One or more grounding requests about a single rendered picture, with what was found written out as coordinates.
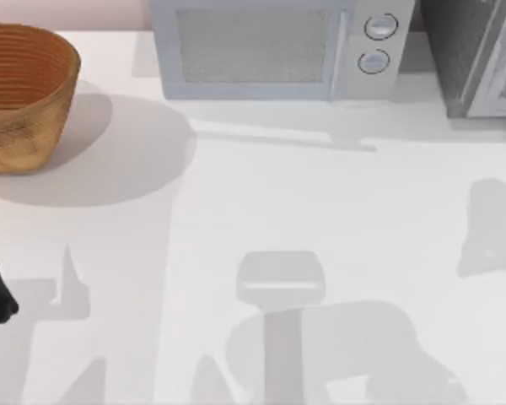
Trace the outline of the microwave oven door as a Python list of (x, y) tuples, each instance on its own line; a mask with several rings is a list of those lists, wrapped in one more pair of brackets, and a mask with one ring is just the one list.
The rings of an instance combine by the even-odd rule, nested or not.
[(345, 0), (150, 0), (169, 100), (329, 100)]

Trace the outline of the pale microwave oven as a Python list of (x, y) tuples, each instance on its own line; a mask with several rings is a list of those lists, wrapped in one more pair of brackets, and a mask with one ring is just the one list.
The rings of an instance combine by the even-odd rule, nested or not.
[[(344, 38), (336, 50), (336, 74), (329, 101), (372, 100), (386, 97), (399, 73), (402, 53), (412, 21), (416, 0), (345, 0), (348, 5)], [(364, 32), (367, 20), (375, 15), (393, 14), (398, 30), (387, 40), (371, 40)], [(368, 75), (358, 68), (359, 57), (381, 49), (390, 55), (390, 66), (382, 73)]]

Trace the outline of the microwave knob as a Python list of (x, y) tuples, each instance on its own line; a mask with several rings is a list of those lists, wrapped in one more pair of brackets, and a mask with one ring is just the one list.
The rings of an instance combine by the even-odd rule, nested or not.
[(390, 55), (381, 49), (363, 53), (358, 59), (358, 68), (362, 73), (375, 75), (384, 72), (390, 66)]
[(373, 41), (384, 41), (392, 37), (398, 30), (398, 20), (391, 13), (370, 17), (364, 26), (364, 32)]

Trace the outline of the wooden basket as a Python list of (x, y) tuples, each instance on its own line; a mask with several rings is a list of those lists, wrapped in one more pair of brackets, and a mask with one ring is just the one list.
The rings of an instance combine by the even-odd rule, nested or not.
[(0, 23), (0, 174), (40, 169), (53, 155), (81, 68), (59, 34)]

